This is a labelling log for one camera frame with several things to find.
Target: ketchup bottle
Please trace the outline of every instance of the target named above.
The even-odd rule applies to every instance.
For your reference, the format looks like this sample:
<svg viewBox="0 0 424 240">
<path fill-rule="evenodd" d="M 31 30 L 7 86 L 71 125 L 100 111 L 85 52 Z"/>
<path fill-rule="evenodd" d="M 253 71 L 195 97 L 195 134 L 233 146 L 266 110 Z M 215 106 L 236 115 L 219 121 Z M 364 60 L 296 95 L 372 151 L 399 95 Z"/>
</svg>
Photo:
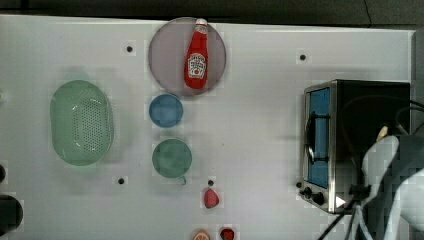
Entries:
<svg viewBox="0 0 424 240">
<path fill-rule="evenodd" d="M 201 89 L 207 80 L 208 65 L 208 23 L 205 19 L 196 20 L 190 47 L 184 65 L 184 80 L 187 86 Z"/>
</svg>

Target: oven window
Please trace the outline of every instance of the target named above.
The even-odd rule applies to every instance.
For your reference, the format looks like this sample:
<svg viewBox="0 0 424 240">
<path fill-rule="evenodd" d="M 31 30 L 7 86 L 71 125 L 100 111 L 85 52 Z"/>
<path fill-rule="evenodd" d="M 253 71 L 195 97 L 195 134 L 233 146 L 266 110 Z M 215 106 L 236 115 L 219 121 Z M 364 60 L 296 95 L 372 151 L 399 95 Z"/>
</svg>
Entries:
<svg viewBox="0 0 424 240">
<path fill-rule="evenodd" d="M 328 188 L 328 131 L 330 114 L 330 88 L 310 93 L 309 117 L 315 116 L 313 164 L 308 161 L 308 182 Z"/>
</svg>

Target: bottle cap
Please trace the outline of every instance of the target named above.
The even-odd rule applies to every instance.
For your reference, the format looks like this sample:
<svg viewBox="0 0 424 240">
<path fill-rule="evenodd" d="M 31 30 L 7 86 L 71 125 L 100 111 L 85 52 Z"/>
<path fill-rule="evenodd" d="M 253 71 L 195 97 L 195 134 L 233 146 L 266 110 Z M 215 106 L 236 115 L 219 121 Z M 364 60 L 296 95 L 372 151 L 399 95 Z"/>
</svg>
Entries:
<svg viewBox="0 0 424 240">
<path fill-rule="evenodd" d="M 206 21 L 206 20 L 205 20 L 205 19 L 203 19 L 203 18 L 198 18 L 198 19 L 196 20 L 196 24 L 208 25 L 208 21 Z"/>
</svg>

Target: colander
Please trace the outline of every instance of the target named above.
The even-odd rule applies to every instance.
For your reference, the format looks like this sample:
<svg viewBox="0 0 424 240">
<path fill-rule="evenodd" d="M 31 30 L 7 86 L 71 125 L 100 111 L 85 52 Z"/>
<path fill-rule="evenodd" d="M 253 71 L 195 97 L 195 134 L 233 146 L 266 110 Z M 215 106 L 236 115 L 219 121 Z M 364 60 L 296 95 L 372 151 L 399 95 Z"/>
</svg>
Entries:
<svg viewBox="0 0 424 240">
<path fill-rule="evenodd" d="M 85 166 L 108 152 L 112 109 L 106 95 L 82 80 L 62 85 L 50 103 L 53 148 L 65 162 Z"/>
</svg>

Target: red object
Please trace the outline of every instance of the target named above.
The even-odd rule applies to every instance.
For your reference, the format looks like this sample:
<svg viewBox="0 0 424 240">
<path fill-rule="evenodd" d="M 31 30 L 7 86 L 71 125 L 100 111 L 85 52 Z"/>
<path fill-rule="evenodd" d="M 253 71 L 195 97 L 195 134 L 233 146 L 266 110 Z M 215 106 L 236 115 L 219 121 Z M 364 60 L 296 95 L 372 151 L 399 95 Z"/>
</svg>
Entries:
<svg viewBox="0 0 424 240">
<path fill-rule="evenodd" d="M 205 192 L 205 197 L 203 200 L 205 202 L 206 208 L 213 208 L 219 204 L 219 197 L 212 189 L 208 189 L 208 191 Z"/>
<path fill-rule="evenodd" d="M 222 240 L 234 240 L 234 231 L 231 228 L 224 228 L 221 231 Z"/>
<path fill-rule="evenodd" d="M 206 85 L 208 65 L 208 23 L 197 19 L 190 47 L 184 64 L 184 80 L 187 86 L 201 89 Z"/>
</svg>

